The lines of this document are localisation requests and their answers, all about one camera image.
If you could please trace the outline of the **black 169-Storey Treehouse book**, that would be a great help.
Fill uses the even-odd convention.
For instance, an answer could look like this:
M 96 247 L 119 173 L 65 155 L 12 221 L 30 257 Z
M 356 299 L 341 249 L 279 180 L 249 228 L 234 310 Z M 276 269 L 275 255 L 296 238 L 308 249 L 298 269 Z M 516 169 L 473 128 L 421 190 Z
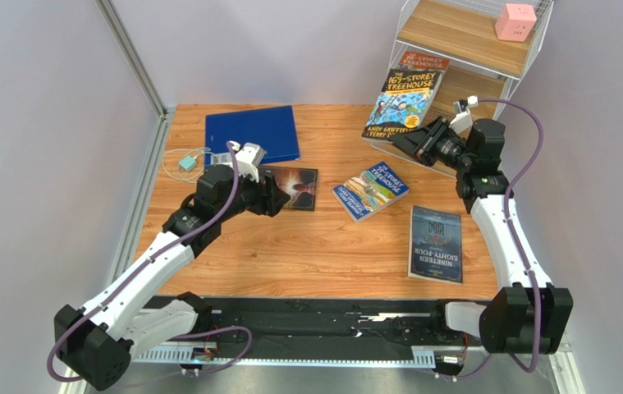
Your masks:
M 417 129 L 431 108 L 444 70 L 392 68 L 369 114 L 361 138 L 388 141 Z

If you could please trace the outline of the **blue 91-Storey Treehouse book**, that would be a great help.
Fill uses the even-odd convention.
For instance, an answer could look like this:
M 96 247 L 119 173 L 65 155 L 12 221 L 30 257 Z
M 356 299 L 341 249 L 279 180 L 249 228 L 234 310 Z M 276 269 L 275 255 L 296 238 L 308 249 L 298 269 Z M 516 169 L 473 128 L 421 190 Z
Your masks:
M 370 218 L 409 192 L 409 186 L 384 161 L 332 189 L 332 194 L 355 223 Z

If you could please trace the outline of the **orange 78-Storey Treehouse book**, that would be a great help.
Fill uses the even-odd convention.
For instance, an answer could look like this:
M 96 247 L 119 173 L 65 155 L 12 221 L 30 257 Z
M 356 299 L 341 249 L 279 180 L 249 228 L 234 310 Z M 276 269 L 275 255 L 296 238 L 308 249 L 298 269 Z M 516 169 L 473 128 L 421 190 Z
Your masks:
M 406 71 L 446 71 L 450 60 L 427 53 L 406 51 L 397 63 L 397 68 Z

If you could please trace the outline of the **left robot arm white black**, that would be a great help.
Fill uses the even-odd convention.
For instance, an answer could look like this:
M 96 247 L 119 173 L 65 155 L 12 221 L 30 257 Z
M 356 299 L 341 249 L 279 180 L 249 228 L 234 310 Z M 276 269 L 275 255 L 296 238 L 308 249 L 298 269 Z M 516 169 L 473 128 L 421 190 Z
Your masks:
M 49 374 L 69 382 L 53 367 L 60 360 L 76 373 L 76 380 L 104 391 L 121 379 L 134 358 L 199 328 L 211 308 L 189 292 L 150 314 L 139 312 L 221 235 L 225 221 L 244 212 L 274 217 L 290 198 L 270 172 L 237 171 L 230 165 L 206 170 L 195 192 L 183 199 L 149 248 L 118 279 L 81 307 L 64 305 L 57 311 Z

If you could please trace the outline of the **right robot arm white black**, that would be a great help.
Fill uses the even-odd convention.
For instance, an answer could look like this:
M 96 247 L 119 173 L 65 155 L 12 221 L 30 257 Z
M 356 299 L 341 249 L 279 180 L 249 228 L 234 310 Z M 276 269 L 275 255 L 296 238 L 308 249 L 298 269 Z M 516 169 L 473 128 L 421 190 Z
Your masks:
M 485 240 L 499 292 L 487 304 L 443 300 L 442 328 L 478 338 L 492 354 L 557 352 L 574 301 L 556 287 L 529 247 L 516 212 L 514 182 L 501 171 L 505 126 L 490 118 L 472 123 L 460 137 L 445 118 L 392 135 L 391 143 L 425 167 L 456 170 L 456 193 Z

